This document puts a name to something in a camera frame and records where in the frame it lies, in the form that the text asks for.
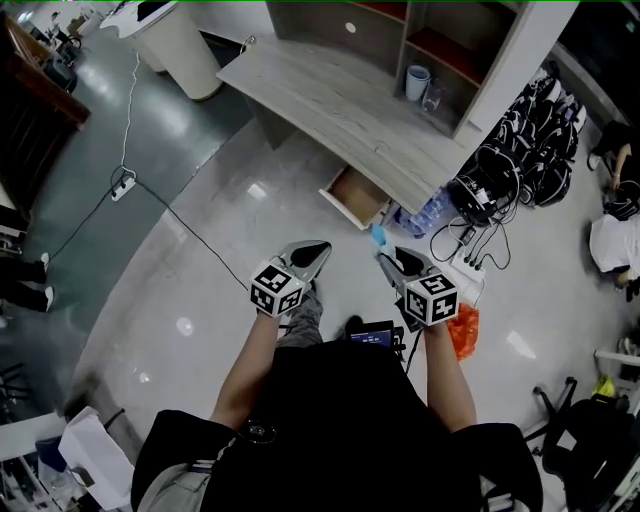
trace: wooden shelf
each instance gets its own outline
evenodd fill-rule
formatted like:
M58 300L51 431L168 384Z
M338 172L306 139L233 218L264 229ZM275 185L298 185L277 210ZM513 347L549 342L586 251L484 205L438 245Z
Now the wooden shelf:
M392 20L404 23L407 17L407 2L353 2L355 5L363 7L369 11L377 12L391 18Z
M409 37L407 44L430 55L477 87L489 71L479 55L427 27Z

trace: hand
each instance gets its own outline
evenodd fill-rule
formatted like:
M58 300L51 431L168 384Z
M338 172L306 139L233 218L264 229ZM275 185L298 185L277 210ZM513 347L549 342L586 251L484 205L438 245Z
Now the hand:
M432 338L436 338L436 339L449 338L449 328L447 327L447 322L440 322L435 325L431 325L429 327L424 328L425 341Z

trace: table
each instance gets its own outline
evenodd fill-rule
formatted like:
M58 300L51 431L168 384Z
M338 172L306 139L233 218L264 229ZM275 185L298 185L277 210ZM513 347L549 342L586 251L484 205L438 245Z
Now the table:
M295 127L411 213L472 153L394 98L394 79L322 41L258 38L218 73L249 100L272 147Z
M116 27L156 72L167 71L189 98L202 101L213 96L222 82L220 65L189 18L185 5L168 2L138 21L141 2L129 2L109 15L100 28Z

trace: tiled floor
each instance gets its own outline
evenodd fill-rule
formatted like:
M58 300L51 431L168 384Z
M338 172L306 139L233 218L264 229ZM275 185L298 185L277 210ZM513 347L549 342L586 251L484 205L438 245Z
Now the tiled floor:
M223 65L238 53L213 48ZM135 53L114 33L98 30L84 40L82 54L74 96L91 116L58 158L39 195L27 258L37 259L62 245L107 191L120 163ZM126 165L171 201L251 114L230 87L195 103L169 75L157 75L144 62L137 76ZM13 321L0 332L0 359L25 363L42 412L64 398L109 293L163 210L139 187L117 204L105 201L50 266L49 283L57 292L50 313L8 308Z
M601 209L598 177L585 165L588 130L583 139L568 196L547 209L520 207L507 227L511 264L503 272L488 269L479 340L462 363L480 421L530 428L542 418L531 389L540 384L555 397L567 375L579 379L578 396L587 396L596 377L593 350L612 344L637 312L637 303L626 304L588 264L584 226ZM252 121L173 203L245 282L284 243L329 240L333 254L319 280L326 339L354 313L368 321L401 321L369 235L317 193L339 168L336 157L301 133L272 152ZM396 230L390 237L396 245L429 250L428 238L402 238ZM487 248L505 261L501 237ZM444 250L436 244L437 252ZM468 295L473 300L477 291ZM206 417L254 316L222 264L165 213L102 310L77 369L76 390L91 378L111 408L126 409L142 439L161 409ZM181 329L185 324L191 330ZM410 377L424 396L422 354ZM559 482L544 482L547 510L559 510Z

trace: white cup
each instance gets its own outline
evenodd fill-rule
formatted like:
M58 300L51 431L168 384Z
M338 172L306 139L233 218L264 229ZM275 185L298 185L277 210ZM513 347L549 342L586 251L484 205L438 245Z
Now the white cup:
M407 68L407 80L405 83L405 94L409 101L418 101L429 83L431 73L423 66L414 64Z

